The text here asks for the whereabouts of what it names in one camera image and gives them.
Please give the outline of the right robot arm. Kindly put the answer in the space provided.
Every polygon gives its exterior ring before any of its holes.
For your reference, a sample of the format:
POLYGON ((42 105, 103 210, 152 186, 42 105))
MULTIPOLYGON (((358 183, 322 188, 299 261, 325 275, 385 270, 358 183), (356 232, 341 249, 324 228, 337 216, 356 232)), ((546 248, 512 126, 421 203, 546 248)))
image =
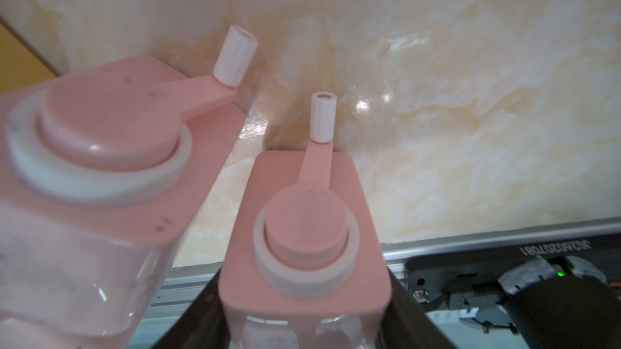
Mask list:
MULTIPOLYGON (((376 348, 452 348, 396 277, 392 298, 370 342, 376 348)), ((227 348, 231 332, 215 275, 157 348, 227 348)), ((620 300, 594 276, 545 279, 506 297, 504 307, 529 348, 618 348, 620 300)))

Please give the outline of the pink sharpener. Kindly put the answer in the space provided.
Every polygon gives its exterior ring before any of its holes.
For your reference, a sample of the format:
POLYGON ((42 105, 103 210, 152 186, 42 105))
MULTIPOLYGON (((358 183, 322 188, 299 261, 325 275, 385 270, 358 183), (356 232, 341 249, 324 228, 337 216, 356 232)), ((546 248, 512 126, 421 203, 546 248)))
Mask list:
POLYGON ((1 345, 124 348, 245 124, 258 40, 213 72, 133 56, 1 98, 1 345))
POLYGON ((391 282, 336 107, 314 93, 306 148, 255 159, 218 284, 237 348, 375 344, 391 282))

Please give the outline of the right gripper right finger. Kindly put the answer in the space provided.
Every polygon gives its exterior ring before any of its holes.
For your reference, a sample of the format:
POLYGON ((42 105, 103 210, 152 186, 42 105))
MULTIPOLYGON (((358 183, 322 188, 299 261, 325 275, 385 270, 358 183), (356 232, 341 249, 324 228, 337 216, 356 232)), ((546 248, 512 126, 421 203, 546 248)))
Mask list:
POLYGON ((390 269, 391 301, 385 313, 385 347, 404 349, 455 349, 433 324, 390 269))

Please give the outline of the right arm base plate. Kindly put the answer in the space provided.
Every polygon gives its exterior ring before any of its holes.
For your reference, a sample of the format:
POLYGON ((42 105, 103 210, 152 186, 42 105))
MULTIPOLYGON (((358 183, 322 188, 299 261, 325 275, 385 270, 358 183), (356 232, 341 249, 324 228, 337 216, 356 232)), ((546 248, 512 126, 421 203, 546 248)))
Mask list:
POLYGON ((494 238, 427 252, 404 263, 406 289, 436 324, 462 326, 484 336, 503 333, 524 342, 504 307, 506 297, 566 275, 594 276, 620 300, 620 232, 494 238))

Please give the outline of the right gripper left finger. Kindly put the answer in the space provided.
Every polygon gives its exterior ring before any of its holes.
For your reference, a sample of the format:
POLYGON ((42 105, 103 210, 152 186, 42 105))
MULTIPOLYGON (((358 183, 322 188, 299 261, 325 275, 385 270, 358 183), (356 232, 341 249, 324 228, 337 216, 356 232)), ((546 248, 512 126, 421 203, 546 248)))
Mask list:
POLYGON ((220 270, 153 349, 227 349, 228 327, 218 293, 220 270))

